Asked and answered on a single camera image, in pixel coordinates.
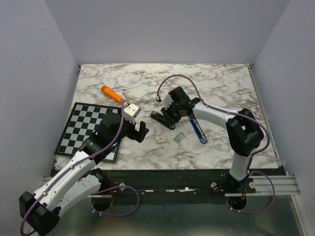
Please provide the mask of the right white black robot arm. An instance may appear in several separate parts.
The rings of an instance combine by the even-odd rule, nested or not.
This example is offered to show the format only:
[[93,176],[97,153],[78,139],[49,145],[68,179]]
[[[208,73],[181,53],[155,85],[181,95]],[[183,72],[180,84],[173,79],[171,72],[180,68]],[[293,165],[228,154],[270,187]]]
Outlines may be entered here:
[[190,99],[181,87],[171,90],[162,100],[161,109],[165,126],[175,128],[182,117],[189,117],[190,122],[202,144],[207,138],[198,120],[204,120],[220,126],[227,131],[229,143],[234,151],[234,158],[227,179],[227,189],[233,193],[244,187],[244,179],[248,175],[250,156],[254,149],[260,146],[264,135],[248,109],[239,112],[229,112],[219,107],[205,105],[200,98]]

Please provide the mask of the black stapler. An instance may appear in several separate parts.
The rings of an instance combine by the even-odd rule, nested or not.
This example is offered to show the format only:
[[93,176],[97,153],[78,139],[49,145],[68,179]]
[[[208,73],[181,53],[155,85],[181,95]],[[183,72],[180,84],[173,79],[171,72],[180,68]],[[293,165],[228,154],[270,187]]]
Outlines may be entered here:
[[153,120],[157,121],[158,123],[160,123],[161,125],[165,126],[170,130],[175,129],[175,123],[160,113],[152,111],[150,114],[150,118],[152,118]]

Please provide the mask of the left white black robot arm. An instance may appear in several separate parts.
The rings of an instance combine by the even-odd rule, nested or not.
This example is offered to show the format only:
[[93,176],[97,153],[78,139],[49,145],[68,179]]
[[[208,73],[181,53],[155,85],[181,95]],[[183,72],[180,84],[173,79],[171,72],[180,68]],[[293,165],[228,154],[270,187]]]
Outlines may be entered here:
[[66,166],[39,189],[20,196],[20,234],[26,235],[24,224],[28,223],[34,233],[45,236],[56,227],[64,213],[88,195],[111,193],[117,189],[118,186],[111,186],[108,176],[96,165],[121,139],[127,137],[141,143],[148,132],[143,121],[136,129],[133,115],[106,114]]

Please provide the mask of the staple tray with staples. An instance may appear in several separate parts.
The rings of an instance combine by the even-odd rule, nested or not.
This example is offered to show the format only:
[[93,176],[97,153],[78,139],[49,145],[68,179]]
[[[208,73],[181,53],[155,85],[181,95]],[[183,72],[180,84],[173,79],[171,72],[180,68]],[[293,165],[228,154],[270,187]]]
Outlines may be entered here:
[[179,133],[178,135],[176,135],[176,136],[174,137],[174,140],[175,140],[176,142],[180,142],[184,137],[185,137],[185,136],[184,136],[183,133]]

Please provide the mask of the white staple box sleeve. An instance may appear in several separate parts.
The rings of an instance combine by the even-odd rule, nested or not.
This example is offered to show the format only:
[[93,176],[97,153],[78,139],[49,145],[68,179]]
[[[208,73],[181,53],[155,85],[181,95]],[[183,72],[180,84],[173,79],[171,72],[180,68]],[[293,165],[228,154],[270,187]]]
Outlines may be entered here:
[[167,143],[167,138],[165,136],[156,137],[156,143],[157,144]]

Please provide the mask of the blue stapler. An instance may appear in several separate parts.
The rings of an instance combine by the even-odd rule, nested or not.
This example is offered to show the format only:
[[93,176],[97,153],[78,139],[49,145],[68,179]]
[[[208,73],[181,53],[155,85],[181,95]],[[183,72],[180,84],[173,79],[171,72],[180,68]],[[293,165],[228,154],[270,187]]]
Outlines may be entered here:
[[208,142],[207,137],[205,136],[204,132],[202,131],[197,119],[191,118],[190,123],[192,124],[192,127],[193,127],[199,141],[202,144],[206,144]]

